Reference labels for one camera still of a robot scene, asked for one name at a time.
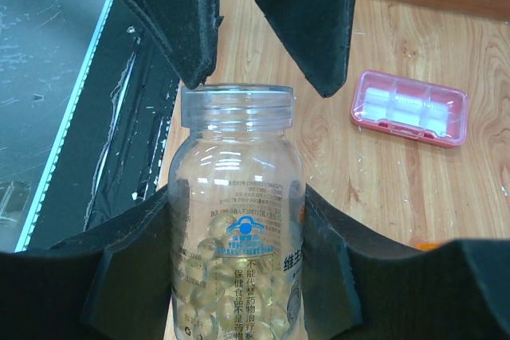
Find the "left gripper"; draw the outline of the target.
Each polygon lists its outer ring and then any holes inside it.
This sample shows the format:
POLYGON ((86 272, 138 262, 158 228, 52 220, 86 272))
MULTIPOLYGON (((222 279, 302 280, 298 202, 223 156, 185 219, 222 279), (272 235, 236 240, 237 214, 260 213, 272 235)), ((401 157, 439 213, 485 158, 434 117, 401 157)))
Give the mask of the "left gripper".
MULTIPOLYGON (((216 68, 219 0, 123 0, 189 89, 216 68)), ((345 84, 356 0, 255 0, 317 93, 345 84)))

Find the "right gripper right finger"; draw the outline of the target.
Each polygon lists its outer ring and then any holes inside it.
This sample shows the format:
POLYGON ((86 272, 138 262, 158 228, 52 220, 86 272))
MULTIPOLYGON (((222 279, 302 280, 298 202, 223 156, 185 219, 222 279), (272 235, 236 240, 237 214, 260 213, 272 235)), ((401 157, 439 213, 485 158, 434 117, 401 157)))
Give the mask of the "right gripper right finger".
POLYGON ((423 252, 307 188, 302 288, 311 339, 506 339, 509 243, 456 239, 423 252))

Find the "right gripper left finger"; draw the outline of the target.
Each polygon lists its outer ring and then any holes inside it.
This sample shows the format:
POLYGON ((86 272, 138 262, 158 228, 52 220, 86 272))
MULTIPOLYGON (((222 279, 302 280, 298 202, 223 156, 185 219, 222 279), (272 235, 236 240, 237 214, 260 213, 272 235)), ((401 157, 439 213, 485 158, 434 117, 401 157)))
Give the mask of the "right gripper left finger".
POLYGON ((171 300, 167 190, 47 249, 1 254, 3 339, 161 339, 171 300))

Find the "orange pill box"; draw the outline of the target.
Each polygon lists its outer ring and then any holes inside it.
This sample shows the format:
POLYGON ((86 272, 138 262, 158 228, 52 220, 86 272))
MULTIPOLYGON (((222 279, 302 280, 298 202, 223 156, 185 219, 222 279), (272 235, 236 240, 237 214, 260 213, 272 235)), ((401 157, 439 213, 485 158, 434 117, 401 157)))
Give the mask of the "orange pill box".
POLYGON ((443 243, 441 242, 423 242, 416 244, 414 247, 419 251, 429 252, 436 248, 440 248, 442 245, 443 243))

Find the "clear glass pill bottle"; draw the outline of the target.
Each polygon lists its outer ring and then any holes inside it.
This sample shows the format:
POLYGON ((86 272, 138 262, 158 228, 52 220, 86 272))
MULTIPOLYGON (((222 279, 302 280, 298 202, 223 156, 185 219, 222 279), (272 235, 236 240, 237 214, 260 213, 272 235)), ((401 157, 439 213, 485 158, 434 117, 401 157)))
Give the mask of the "clear glass pill bottle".
POLYGON ((298 339, 305 182, 286 139, 293 90, 184 89, 168 172, 178 339, 298 339))

